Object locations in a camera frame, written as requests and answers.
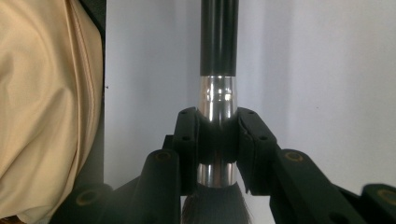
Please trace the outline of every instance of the black pole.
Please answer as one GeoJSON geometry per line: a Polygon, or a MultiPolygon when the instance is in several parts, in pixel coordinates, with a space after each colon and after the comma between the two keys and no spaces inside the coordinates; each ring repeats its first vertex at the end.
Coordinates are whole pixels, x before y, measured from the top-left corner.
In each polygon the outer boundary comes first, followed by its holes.
{"type": "Polygon", "coordinates": [[[201,76],[234,77],[238,0],[202,0],[201,76]]]}

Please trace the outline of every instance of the white wall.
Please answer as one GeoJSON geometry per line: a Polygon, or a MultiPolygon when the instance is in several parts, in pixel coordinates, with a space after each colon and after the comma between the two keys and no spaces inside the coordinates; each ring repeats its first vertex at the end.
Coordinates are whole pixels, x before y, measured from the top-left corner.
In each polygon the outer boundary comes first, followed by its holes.
{"type": "MultiPolygon", "coordinates": [[[[396,1],[240,1],[238,104],[337,185],[396,186],[396,1]]],[[[105,181],[140,174],[197,105],[200,0],[107,3],[105,181]]],[[[247,196],[254,223],[274,222],[247,196]]]]}

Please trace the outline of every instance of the clamp jaw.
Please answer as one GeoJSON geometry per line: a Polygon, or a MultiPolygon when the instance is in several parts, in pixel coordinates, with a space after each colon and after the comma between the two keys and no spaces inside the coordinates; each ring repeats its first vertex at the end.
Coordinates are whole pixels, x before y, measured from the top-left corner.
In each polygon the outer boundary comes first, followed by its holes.
{"type": "MultiPolygon", "coordinates": [[[[339,188],[303,152],[281,149],[257,113],[239,107],[237,116],[246,192],[270,196],[276,223],[396,223],[396,188],[367,185],[361,196],[339,188]]],[[[199,127],[195,107],[180,111],[174,134],[148,155],[141,176],[116,190],[75,189],[50,224],[180,223],[180,196],[196,188],[199,127]]]]}

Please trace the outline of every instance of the shiny metal band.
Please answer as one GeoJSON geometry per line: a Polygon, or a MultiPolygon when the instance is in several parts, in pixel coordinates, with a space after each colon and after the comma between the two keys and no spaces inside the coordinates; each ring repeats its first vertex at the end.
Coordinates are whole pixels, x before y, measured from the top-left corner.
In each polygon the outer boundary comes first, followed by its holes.
{"type": "MultiPolygon", "coordinates": [[[[209,120],[221,125],[222,122],[236,116],[235,77],[201,77],[201,95],[198,110],[209,120]]],[[[221,157],[210,164],[199,164],[198,183],[223,188],[236,182],[236,167],[221,157]]]]}

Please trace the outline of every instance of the tan cloth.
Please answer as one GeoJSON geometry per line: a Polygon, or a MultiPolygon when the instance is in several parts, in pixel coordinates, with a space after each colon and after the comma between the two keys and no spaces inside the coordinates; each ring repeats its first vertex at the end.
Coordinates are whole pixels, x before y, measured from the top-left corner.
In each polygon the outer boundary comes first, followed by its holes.
{"type": "Polygon", "coordinates": [[[98,124],[101,47],[77,0],[0,1],[0,218],[35,223],[71,191],[98,124]]]}

